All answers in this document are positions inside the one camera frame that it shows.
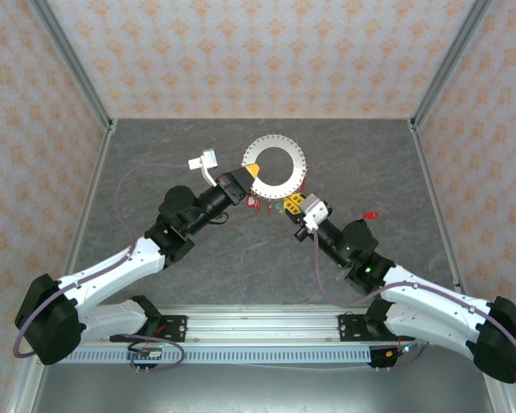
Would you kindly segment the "controller circuit board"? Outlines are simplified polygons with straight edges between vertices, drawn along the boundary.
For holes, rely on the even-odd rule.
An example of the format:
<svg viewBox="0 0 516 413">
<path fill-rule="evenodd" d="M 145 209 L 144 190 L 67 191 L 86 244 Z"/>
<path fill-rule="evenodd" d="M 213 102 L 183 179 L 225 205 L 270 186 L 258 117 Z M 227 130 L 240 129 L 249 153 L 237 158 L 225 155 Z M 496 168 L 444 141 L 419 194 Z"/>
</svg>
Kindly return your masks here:
<svg viewBox="0 0 516 413">
<path fill-rule="evenodd" d="M 134 360 L 160 360 L 163 354 L 163 348 L 157 342 L 134 342 L 127 350 Z"/>
<path fill-rule="evenodd" d="M 389 359 L 397 359 L 409 351 L 417 348 L 417 344 L 407 344 L 402 347 L 388 348 L 384 351 L 384 356 Z"/>
</svg>

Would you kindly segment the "black mounting plate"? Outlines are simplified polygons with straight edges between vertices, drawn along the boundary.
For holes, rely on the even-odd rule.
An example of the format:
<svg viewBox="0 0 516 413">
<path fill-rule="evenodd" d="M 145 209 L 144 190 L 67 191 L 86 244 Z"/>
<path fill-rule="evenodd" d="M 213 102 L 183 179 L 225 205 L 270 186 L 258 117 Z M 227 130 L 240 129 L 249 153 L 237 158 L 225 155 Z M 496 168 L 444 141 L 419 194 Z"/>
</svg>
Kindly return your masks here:
<svg viewBox="0 0 516 413">
<path fill-rule="evenodd" d="M 187 316 L 163 315 L 150 317 L 143 326 L 132 332 L 132 335 L 152 336 L 173 342 L 185 342 L 187 333 Z"/>
<path fill-rule="evenodd" d="M 337 318 L 341 342 L 381 342 L 392 340 L 390 334 L 372 332 L 363 314 L 342 313 Z"/>
</svg>

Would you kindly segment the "left controller circuit board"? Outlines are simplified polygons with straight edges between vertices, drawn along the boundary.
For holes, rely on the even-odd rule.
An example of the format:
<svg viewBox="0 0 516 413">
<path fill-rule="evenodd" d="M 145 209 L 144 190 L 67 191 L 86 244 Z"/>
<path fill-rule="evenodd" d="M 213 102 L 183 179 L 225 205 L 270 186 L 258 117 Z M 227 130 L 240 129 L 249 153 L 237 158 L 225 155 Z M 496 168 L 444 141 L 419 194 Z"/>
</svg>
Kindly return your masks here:
<svg viewBox="0 0 516 413">
<path fill-rule="evenodd" d="M 157 342 L 134 342 L 127 350 L 134 360 L 160 360 L 163 354 L 163 348 Z"/>
</svg>

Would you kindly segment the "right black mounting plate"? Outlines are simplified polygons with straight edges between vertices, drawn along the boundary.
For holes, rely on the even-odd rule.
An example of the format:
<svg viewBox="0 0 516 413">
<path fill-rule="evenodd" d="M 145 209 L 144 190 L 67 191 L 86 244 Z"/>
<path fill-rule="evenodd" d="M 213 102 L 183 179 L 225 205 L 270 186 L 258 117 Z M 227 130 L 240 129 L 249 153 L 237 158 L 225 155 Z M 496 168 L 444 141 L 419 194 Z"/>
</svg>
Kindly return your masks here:
<svg viewBox="0 0 516 413">
<path fill-rule="evenodd" d="M 363 314 L 342 313 L 337 318 L 341 342 L 381 342 L 392 340 L 390 334 L 372 332 Z"/>
</svg>

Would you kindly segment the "aluminium table edge rail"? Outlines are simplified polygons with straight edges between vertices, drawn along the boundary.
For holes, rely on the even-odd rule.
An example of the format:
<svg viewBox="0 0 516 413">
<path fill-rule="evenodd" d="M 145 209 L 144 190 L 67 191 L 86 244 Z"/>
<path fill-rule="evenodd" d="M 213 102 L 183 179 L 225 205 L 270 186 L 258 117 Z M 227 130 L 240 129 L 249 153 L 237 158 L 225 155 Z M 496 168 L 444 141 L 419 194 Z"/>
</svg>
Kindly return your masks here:
<svg viewBox="0 0 516 413">
<path fill-rule="evenodd" d="M 74 227 L 74 232 L 70 241 L 69 249 L 67 250 L 65 256 L 63 267 L 59 271 L 60 277 L 71 274 L 77 263 L 79 250 L 81 248 L 83 236 L 89 219 L 89 214 L 94 203 L 95 194 L 99 186 L 104 164 L 107 159 L 109 146 L 118 125 L 118 120 L 119 119 L 113 119 L 104 130 L 101 145 L 95 159 L 94 167 L 90 173 L 89 183 L 83 197 L 82 209 Z"/>
<path fill-rule="evenodd" d="M 419 158 L 419 162 L 421 165 L 422 174 L 424 175 L 424 179 L 427 186 L 427 191 L 429 193 L 429 197 L 433 206 L 433 212 L 439 227 L 439 233 L 442 239 L 442 243 L 444 245 L 445 253 L 447 256 L 447 260 L 449 262 L 451 277 L 452 277 L 452 285 L 453 289 L 457 293 L 464 292 L 464 284 L 461 279 L 460 270 L 458 267 L 457 259 L 452 248 L 451 239 L 449 237 L 448 230 L 445 225 L 445 221 L 442 215 L 442 210 L 440 207 L 439 199 L 435 191 L 433 178 L 430 172 L 430 169 L 427 165 L 427 159 L 424 152 L 424 149 L 421 144 L 420 136 L 418 133 L 417 126 L 414 124 L 412 119 L 407 119 L 408 128 L 411 133 L 412 140 L 414 142 L 414 146 L 417 152 L 417 156 Z"/>
</svg>

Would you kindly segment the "aluminium frame post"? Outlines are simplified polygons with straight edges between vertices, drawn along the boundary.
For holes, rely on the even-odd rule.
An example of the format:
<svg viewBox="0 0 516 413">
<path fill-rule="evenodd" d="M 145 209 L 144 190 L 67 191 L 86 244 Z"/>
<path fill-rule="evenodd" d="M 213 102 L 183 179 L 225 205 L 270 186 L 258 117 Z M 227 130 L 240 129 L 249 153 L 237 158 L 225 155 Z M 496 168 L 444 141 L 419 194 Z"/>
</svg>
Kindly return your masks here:
<svg viewBox="0 0 516 413">
<path fill-rule="evenodd" d="M 113 118 L 106 110 L 94 84 L 92 84 L 87 71 L 84 69 L 80 58 L 77 56 L 74 46 L 53 11 L 51 4 L 48 0 L 28 0 L 28 3 L 50 36 L 61 59 L 64 61 L 75 83 L 81 90 L 86 102 L 89 104 L 93 115 L 106 130 L 109 130 L 111 125 L 113 125 Z"/>
<path fill-rule="evenodd" d="M 494 0 L 474 0 L 470 11 L 464 18 L 457 34 L 450 44 L 441 64 L 436 70 L 433 80 L 428 85 L 424 96 L 409 119 L 409 126 L 412 132 L 417 132 L 426 120 L 434 103 L 441 95 L 446 83 L 457 67 L 459 60 L 471 43 L 476 31 L 481 26 L 482 21 L 491 7 Z"/>
</svg>

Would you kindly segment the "silver disc keyring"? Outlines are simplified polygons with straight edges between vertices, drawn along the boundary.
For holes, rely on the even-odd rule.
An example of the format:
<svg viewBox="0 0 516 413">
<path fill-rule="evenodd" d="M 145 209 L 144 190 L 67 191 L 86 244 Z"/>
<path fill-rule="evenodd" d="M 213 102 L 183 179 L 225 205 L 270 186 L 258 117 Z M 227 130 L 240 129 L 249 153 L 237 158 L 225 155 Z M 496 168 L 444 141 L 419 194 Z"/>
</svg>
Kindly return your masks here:
<svg viewBox="0 0 516 413">
<path fill-rule="evenodd" d="M 297 192 L 306 177 L 308 168 L 301 147 L 292 139 L 278 134 L 268 134 L 256 139 L 244 152 L 242 166 L 256 163 L 257 158 L 265 150 L 272 148 L 277 148 L 287 153 L 292 160 L 292 173 L 280 185 L 269 185 L 261 178 L 256 177 L 251 191 L 264 199 L 280 200 Z"/>
</svg>

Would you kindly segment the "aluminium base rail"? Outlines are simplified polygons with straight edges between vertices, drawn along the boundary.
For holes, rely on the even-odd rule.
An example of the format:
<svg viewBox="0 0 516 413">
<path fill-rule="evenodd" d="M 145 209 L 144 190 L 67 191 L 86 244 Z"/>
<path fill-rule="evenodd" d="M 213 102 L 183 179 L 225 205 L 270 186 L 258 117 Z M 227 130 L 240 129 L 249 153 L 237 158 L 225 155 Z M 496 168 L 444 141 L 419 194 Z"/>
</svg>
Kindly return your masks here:
<svg viewBox="0 0 516 413">
<path fill-rule="evenodd" d="M 333 305 L 162 305 L 165 315 L 187 316 L 184 346 L 336 346 L 338 317 L 363 307 Z"/>
</svg>

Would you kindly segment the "aluminium frame leg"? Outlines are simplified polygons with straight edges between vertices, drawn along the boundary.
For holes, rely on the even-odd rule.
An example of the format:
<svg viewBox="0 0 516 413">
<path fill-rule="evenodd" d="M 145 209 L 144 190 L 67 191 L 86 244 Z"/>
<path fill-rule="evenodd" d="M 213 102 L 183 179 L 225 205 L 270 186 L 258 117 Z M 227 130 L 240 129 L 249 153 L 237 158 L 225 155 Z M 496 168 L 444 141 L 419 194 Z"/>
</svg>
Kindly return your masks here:
<svg viewBox="0 0 516 413">
<path fill-rule="evenodd" d="M 494 413 L 516 413 L 512 397 L 508 392 L 509 385 L 490 377 L 485 379 L 485 383 Z"/>
<path fill-rule="evenodd" d="M 44 366 L 37 359 L 26 359 L 15 380 L 5 413 L 31 413 Z"/>
</svg>

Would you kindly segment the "right controller circuit board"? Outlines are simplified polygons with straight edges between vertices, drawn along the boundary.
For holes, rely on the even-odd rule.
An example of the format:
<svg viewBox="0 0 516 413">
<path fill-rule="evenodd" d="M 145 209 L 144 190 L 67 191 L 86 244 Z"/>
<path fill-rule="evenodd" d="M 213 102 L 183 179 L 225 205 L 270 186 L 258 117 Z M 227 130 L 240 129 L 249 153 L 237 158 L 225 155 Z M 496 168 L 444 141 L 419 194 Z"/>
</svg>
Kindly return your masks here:
<svg viewBox="0 0 516 413">
<path fill-rule="evenodd" d="M 402 347 L 388 348 L 384 351 L 384 356 L 389 359 L 397 359 L 409 351 L 417 348 L 417 344 L 407 344 Z"/>
</svg>

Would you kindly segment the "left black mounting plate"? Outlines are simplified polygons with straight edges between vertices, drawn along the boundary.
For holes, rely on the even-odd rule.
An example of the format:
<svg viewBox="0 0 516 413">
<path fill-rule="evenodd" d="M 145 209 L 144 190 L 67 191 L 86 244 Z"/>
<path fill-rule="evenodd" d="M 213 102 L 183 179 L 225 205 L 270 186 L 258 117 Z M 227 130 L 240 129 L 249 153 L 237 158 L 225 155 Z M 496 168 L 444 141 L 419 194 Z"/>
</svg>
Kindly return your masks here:
<svg viewBox="0 0 516 413">
<path fill-rule="evenodd" d="M 150 317 L 143 326 L 132 332 L 132 335 L 152 336 L 173 342 L 185 342 L 187 333 L 187 316 L 163 315 Z"/>
</svg>

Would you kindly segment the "grey metal lower panel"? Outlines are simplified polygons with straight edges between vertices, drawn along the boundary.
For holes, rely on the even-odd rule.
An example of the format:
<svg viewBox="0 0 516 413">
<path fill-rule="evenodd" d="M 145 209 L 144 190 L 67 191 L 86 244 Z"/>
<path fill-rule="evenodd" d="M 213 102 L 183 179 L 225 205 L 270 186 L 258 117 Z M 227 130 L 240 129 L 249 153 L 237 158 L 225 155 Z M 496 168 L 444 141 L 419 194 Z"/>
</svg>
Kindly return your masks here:
<svg viewBox="0 0 516 413">
<path fill-rule="evenodd" d="M 186 365 L 46 368 L 31 413 L 495 413 L 483 377 L 428 356 L 412 367 Z"/>
</svg>

